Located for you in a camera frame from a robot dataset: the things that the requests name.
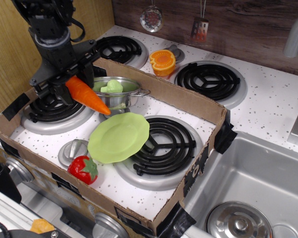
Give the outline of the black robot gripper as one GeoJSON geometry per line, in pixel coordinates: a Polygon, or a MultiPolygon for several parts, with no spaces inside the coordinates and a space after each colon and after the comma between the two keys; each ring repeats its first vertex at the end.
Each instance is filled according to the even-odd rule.
{"type": "Polygon", "coordinates": [[[39,98],[55,94],[64,104],[73,104],[65,85],[73,76],[77,76],[89,88],[94,87],[93,63],[100,58],[95,40],[73,45],[68,29],[60,38],[49,40],[39,38],[31,28],[29,32],[42,57],[41,66],[29,81],[39,98]]]}

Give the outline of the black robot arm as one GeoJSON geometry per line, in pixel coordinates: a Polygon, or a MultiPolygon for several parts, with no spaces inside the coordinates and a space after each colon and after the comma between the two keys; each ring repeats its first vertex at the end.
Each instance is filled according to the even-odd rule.
{"type": "Polygon", "coordinates": [[[54,94],[64,104],[74,103],[65,83],[78,76],[93,86],[93,62],[100,55],[96,41],[84,41],[85,33],[75,39],[69,27],[83,25],[73,19],[75,7],[71,0],[14,0],[14,7],[29,24],[29,34],[42,58],[39,69],[30,79],[39,98],[54,94]]]}

